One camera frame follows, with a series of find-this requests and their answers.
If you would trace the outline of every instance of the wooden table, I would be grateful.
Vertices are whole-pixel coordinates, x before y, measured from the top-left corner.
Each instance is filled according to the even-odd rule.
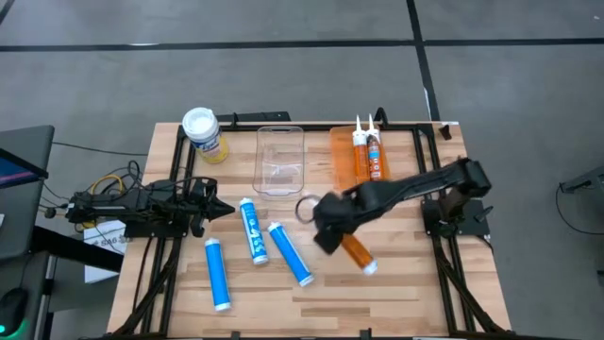
[[[145,183],[168,178],[177,128],[177,123],[156,125]],[[460,127],[451,126],[451,134],[450,141],[436,136],[442,165],[466,155]],[[355,233],[378,260],[377,273],[365,277],[342,249],[329,257],[313,243],[314,227],[296,221],[295,201],[268,202],[258,197],[252,189],[256,133],[227,132],[225,137],[231,150],[228,158],[214,165],[198,158],[193,173],[216,178],[218,196],[235,207],[243,197],[254,198],[270,261],[263,267],[252,264],[239,212],[206,224],[203,239],[187,237],[178,264],[170,336],[228,336],[231,331],[240,331],[242,336],[357,336],[359,330],[367,328],[373,329],[374,336],[447,335],[432,244],[424,233],[419,199],[398,204]],[[332,189],[328,134],[306,132],[305,139],[304,190],[322,195]],[[382,139],[393,179],[418,173],[409,132],[386,131]],[[430,169],[425,139],[423,147]],[[309,286],[299,287],[266,232],[271,221],[284,224],[314,274],[315,281]],[[223,244],[232,300],[232,309],[226,313],[213,309],[204,251],[204,241],[210,236]],[[508,329],[510,323],[491,250],[472,236],[459,237],[459,243],[468,288],[493,320]],[[121,326],[131,312],[145,244],[146,240],[137,239],[128,245],[109,332]],[[148,286],[154,246],[155,243],[146,261],[141,296]],[[459,298],[455,289],[451,291],[458,327],[463,330]],[[162,302],[160,295],[152,330],[159,326]]]

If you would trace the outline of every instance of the clear plastic container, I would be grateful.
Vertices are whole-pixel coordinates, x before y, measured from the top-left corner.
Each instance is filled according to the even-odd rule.
[[[254,190],[263,199],[295,199],[304,188],[304,130],[261,127],[257,133]]]

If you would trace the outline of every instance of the white jar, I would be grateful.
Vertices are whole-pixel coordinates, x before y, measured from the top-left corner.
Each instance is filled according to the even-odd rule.
[[[188,111],[182,118],[182,128],[206,162],[222,162],[228,156],[227,141],[221,135],[212,110],[195,108]]]

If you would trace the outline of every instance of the concrete floor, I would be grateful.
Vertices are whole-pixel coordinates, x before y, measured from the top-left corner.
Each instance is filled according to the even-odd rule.
[[[604,37],[597,0],[416,3],[424,39]],[[401,0],[16,0],[0,45],[412,39],[410,22]],[[604,237],[567,228],[554,193],[604,164],[604,45],[427,54],[441,118],[461,122],[470,156],[494,185],[486,202],[495,205],[489,221],[513,328],[600,339]],[[3,52],[0,75],[1,129],[52,124],[56,141],[130,152],[145,152],[156,122],[195,106],[289,111],[294,120],[350,119],[382,106],[392,120],[428,119],[411,46]],[[128,159],[55,146],[48,184],[67,196]],[[577,227],[604,232],[589,194],[564,195],[562,209]],[[72,233],[61,220],[39,224]],[[63,265],[62,281],[82,280],[81,266]],[[115,285],[98,284],[57,297],[71,310],[57,314],[54,339],[100,334]]]

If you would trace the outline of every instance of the blue and white tube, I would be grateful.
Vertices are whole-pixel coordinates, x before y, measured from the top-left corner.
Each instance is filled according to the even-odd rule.
[[[206,257],[208,259],[208,272],[210,273],[211,297],[214,300],[214,309],[221,312],[230,309],[230,295],[228,294],[227,272],[223,263],[223,252],[220,241],[209,238],[206,241]]]
[[[266,254],[266,247],[262,239],[260,222],[256,216],[254,202],[250,198],[242,199],[239,202],[239,210],[242,212],[243,227],[247,235],[247,243],[249,244],[252,261],[254,264],[266,264],[268,262],[268,255]]]
[[[295,250],[294,244],[287,236],[287,233],[285,233],[283,225],[278,222],[273,222],[268,228],[268,232],[271,234],[271,237],[273,237],[275,244],[277,244],[285,262],[287,262],[287,265],[292,269],[295,279],[298,280],[298,284],[300,284],[301,287],[304,287],[311,283],[314,280],[314,276],[302,261],[300,254]]]

